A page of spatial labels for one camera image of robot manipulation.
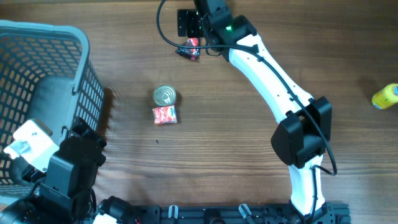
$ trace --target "gray plastic basket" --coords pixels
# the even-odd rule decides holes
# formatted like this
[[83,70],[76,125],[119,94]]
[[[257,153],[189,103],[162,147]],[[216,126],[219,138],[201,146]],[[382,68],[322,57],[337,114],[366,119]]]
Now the gray plastic basket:
[[24,121],[43,121],[57,144],[77,117],[97,129],[104,89],[89,52],[77,28],[0,21],[0,196],[20,197],[31,188],[21,180],[23,159],[2,151]]

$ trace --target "red snack packet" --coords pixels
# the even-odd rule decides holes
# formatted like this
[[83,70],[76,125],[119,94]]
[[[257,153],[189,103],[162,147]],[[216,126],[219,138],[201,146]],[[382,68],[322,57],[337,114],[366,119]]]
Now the red snack packet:
[[152,109],[155,116],[155,124],[170,124],[177,122],[177,115],[175,114],[175,107],[172,106],[163,106],[160,108]]
[[[198,47],[200,45],[200,37],[199,38],[189,38],[185,43],[182,45],[190,46],[190,47]],[[190,60],[199,60],[200,56],[200,49],[185,49],[185,48],[178,48],[175,53],[190,59]]]

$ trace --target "wood grain surface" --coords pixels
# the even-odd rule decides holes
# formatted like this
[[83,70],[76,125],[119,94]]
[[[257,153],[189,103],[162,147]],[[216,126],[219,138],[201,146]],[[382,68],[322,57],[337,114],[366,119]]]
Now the wood grain surface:
[[[398,107],[381,111],[372,95],[398,82],[395,1],[230,1],[285,71],[315,98],[333,105],[331,146],[338,175],[322,174],[327,200],[349,203],[353,223],[397,223]],[[134,205],[239,205],[287,202],[287,167],[270,144],[277,124],[247,78],[222,58],[199,62],[174,53],[155,27],[156,1],[24,4],[0,7],[0,19],[73,25],[91,44],[106,89],[100,132],[107,161],[97,201],[110,195]],[[176,10],[161,14],[177,37]],[[155,126],[155,87],[178,95],[179,123]],[[330,168],[325,156],[323,165]]]

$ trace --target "black cable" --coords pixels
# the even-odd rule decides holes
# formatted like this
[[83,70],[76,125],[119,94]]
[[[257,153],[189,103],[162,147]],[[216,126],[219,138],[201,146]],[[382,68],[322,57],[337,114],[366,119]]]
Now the black cable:
[[[301,109],[305,113],[306,117],[311,121],[311,123],[315,127],[317,133],[321,137],[321,139],[322,139],[322,141],[323,141],[323,143],[325,145],[326,151],[329,154],[329,158],[330,158],[330,162],[331,162],[331,165],[332,165],[332,168],[333,168],[333,172],[330,172],[326,168],[324,168],[322,166],[318,166],[318,165],[312,166],[311,169],[313,169],[313,170],[320,169],[320,170],[322,170],[323,172],[325,172],[328,175],[335,176],[337,174],[337,166],[336,166],[335,157],[333,155],[333,152],[331,151],[331,147],[329,145],[329,142],[326,140],[326,137],[323,134],[322,130],[319,128],[319,125],[317,124],[317,122],[314,120],[314,118],[311,116],[311,114],[307,111],[307,109],[301,103],[301,101],[297,98],[297,95],[294,94],[293,90],[289,87],[289,85],[282,78],[282,76],[279,74],[279,72],[268,61],[266,61],[264,57],[261,57],[257,53],[251,52],[250,50],[245,49],[244,47],[240,47],[238,45],[206,45],[206,46],[190,47],[190,46],[184,46],[184,45],[180,45],[180,44],[176,44],[176,43],[172,42],[171,40],[166,38],[166,36],[162,32],[162,29],[160,28],[159,17],[160,17],[160,12],[161,12],[162,6],[164,5],[165,2],[166,2],[166,0],[162,0],[160,2],[159,8],[158,8],[157,13],[156,13],[156,26],[157,26],[157,30],[159,31],[160,36],[168,44],[173,45],[174,47],[180,47],[180,48],[186,48],[186,49],[210,49],[210,48],[222,48],[223,49],[223,48],[229,48],[229,49],[242,50],[244,52],[247,52],[247,53],[255,56],[259,62],[263,62],[265,65],[267,65],[267,67],[275,74],[275,76],[280,80],[280,82],[286,88],[287,92],[292,96],[292,99],[299,105],[299,107],[301,107]],[[314,203],[313,203],[312,210],[315,209],[316,203],[317,203],[317,194],[318,194],[318,192],[317,192],[317,188],[316,188],[316,186],[317,186],[316,175],[313,175],[313,183],[314,183],[315,189],[314,189]],[[315,214],[315,212],[312,212],[310,217],[313,218],[314,214]]]
[[[205,21],[206,21],[206,18],[208,16],[209,16],[209,14],[206,13],[201,19],[201,26],[202,26],[202,29],[203,29],[203,31],[205,33],[205,37],[209,37],[210,36],[210,34],[209,34],[209,32],[208,32],[208,30],[206,28],[206,25],[205,25]],[[212,55],[212,54],[209,53],[209,49],[208,48],[206,48],[205,50],[206,50],[206,54],[209,55],[209,56],[212,56],[212,57],[219,57],[221,55],[221,52],[219,52],[218,55]]]
[[19,198],[16,203],[31,199],[33,197],[33,194],[35,193],[35,190],[40,186],[40,184],[42,184],[42,183],[40,181],[37,181],[35,183],[35,185],[32,187],[32,189],[30,190],[30,192],[28,194],[26,194],[25,196]]
[[86,218],[91,218],[91,214],[93,213],[93,199],[90,197],[90,209],[87,212]]
[[318,186],[317,186],[317,170],[315,167],[311,167],[312,172],[312,182],[313,182],[313,202],[312,202],[312,211],[310,214],[310,222],[313,221],[315,215],[315,209],[317,208],[317,200],[318,200]]
[[95,214],[97,211],[97,199],[95,198],[94,189],[91,189],[91,198],[93,199],[93,210],[94,210],[94,214]]

